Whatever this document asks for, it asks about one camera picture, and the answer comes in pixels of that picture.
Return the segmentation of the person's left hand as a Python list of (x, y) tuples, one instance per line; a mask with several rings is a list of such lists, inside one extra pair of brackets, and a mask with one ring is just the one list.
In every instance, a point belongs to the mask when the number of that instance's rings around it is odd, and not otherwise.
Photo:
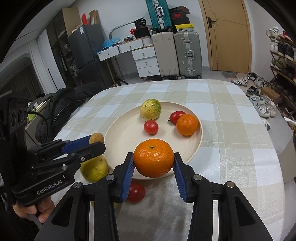
[(30, 215), (36, 215), (37, 211), (40, 212), (38, 216), (38, 220), (41, 223), (45, 223), (47, 218), (50, 216), (51, 212), (54, 210), (55, 205), (54, 202), (51, 200), (51, 197), (47, 197), (43, 199), (41, 202), (35, 205), (31, 205), (28, 207), (25, 207), (18, 202), (13, 205), (13, 210), (19, 216), (20, 218), (26, 218), (31, 219)]

